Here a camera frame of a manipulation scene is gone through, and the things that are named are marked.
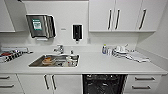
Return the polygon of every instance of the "cabinet handle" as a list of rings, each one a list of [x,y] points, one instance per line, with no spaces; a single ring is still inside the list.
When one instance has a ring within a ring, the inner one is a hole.
[[[49,86],[48,86],[48,83],[47,83],[47,75],[44,75],[44,80],[45,80],[45,83],[46,83],[46,87],[47,87],[47,89],[49,89]]]
[[[118,28],[118,21],[119,21],[119,17],[120,17],[120,10],[118,9],[117,21],[116,21],[116,27],[115,27],[115,29],[117,29],[117,28]]]
[[[110,24],[111,24],[111,9],[110,9],[110,17],[109,17],[109,26],[108,26],[108,30],[110,29]]]
[[[151,89],[149,86],[147,87],[135,87],[135,86],[132,86],[132,89]]]
[[[142,25],[143,25],[143,22],[144,22],[144,19],[145,19],[145,15],[146,15],[146,9],[143,10],[143,16],[142,16],[141,24],[139,26],[139,30],[142,28]]]
[[[10,86],[0,86],[0,88],[13,88],[14,85],[10,85]]]
[[[56,90],[56,86],[55,86],[55,80],[54,80],[54,75],[52,76],[52,80],[53,80],[53,85],[54,85],[54,89]]]
[[[135,80],[155,80],[153,77],[151,78],[137,78],[135,77]]]
[[[9,79],[10,77],[7,76],[7,77],[0,77],[0,79]]]

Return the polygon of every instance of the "black soap dispenser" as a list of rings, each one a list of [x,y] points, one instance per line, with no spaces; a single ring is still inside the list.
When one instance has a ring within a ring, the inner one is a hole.
[[[82,25],[73,25],[73,39],[76,40],[76,44],[82,39]]]

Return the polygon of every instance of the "lower cabinet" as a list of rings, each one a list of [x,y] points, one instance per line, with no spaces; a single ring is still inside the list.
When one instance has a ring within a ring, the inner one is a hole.
[[[154,94],[161,75],[128,75],[124,94]]]
[[[82,94],[82,75],[18,74],[25,94]]]
[[[0,74],[0,94],[24,94],[16,74]]]

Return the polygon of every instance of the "drawer handle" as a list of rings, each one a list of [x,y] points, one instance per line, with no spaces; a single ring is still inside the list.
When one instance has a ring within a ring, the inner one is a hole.
[[[13,88],[14,85],[10,85],[10,86],[0,86],[0,88]]]
[[[135,80],[155,80],[153,77],[151,78],[137,78],[135,77]]]
[[[132,86],[132,89],[151,89],[149,86],[147,87],[135,87],[135,86]]]
[[[7,76],[7,77],[0,77],[0,79],[9,79],[10,77]]]

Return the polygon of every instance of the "white cabinet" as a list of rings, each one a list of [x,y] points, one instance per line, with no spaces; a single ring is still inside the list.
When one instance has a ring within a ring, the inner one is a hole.
[[[23,94],[16,74],[0,74],[0,94]]]
[[[89,0],[89,31],[111,31],[115,0]]]
[[[18,0],[0,0],[0,32],[28,31],[26,8]]]
[[[156,31],[167,0],[143,0],[136,30]]]
[[[166,2],[89,0],[89,32],[154,32]]]
[[[142,0],[116,0],[112,31],[135,30]]]
[[[82,94],[82,75],[19,74],[25,94]]]
[[[124,93],[153,94],[161,80],[161,75],[128,75]]]

